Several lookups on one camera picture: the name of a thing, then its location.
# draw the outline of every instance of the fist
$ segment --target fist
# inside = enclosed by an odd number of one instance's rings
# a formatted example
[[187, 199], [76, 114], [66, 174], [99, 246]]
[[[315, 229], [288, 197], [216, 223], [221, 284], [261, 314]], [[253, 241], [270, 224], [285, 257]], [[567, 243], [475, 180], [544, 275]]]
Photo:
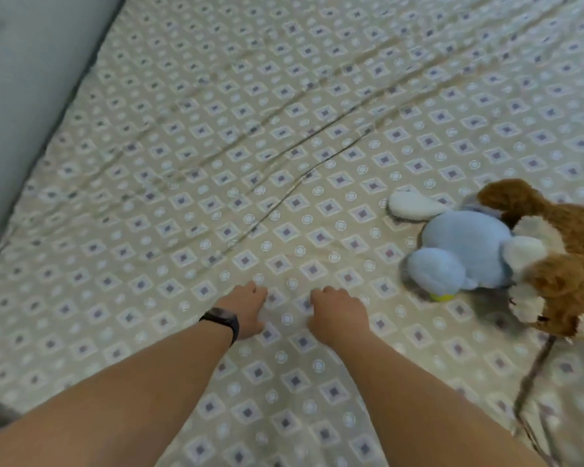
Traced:
[[335, 349], [335, 345], [350, 336], [370, 332], [366, 307], [343, 288], [336, 290], [326, 286], [323, 290], [312, 290], [310, 301], [314, 315], [307, 327], [316, 339], [330, 348]]
[[248, 339], [264, 330], [264, 323], [257, 320], [268, 296], [266, 287], [257, 286], [253, 280], [246, 285], [236, 285], [227, 295], [214, 304], [215, 307], [235, 313], [240, 325], [238, 340]]

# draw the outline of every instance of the black wristband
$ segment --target black wristband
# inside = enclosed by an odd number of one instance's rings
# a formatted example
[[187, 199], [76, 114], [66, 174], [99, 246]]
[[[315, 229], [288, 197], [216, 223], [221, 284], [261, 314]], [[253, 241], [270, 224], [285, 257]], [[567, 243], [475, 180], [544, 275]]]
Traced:
[[234, 337], [232, 337], [232, 343], [229, 347], [234, 345], [234, 342], [236, 342], [238, 335], [240, 334], [240, 323], [238, 322], [238, 317], [235, 313], [223, 308], [212, 308], [210, 311], [204, 313], [203, 316], [199, 318], [199, 321], [216, 322], [230, 328], [234, 332]]

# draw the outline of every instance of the beige bed sheet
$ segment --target beige bed sheet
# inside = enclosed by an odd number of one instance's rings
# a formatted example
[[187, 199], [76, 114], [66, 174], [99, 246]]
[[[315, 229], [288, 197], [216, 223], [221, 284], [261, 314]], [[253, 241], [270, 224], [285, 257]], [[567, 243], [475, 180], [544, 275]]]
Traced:
[[[159, 465], [385, 464], [304, 326], [326, 284], [512, 429], [544, 336], [502, 294], [403, 287], [420, 226], [385, 209], [395, 188], [458, 205], [503, 177], [584, 202], [584, 0], [128, 0], [10, 221], [0, 401], [29, 410], [253, 278], [267, 331]], [[584, 465], [584, 342], [557, 345], [535, 399], [530, 423]]]

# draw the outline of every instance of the forearm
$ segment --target forearm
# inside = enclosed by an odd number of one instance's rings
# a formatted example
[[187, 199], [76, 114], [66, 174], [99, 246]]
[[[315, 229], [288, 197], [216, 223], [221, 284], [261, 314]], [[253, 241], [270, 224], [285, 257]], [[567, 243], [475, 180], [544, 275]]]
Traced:
[[151, 467], [232, 340], [199, 322], [103, 370], [0, 433], [0, 467]]
[[537, 467], [541, 459], [479, 408], [367, 333], [334, 347], [392, 467]]

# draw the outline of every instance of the brown stuffed animal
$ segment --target brown stuffed animal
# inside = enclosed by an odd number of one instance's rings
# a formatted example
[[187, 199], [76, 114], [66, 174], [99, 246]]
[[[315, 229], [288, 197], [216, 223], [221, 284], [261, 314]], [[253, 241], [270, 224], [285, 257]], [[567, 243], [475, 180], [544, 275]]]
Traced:
[[550, 202], [521, 179], [488, 184], [476, 198], [515, 235], [503, 250], [511, 311], [543, 332], [584, 338], [584, 206]]

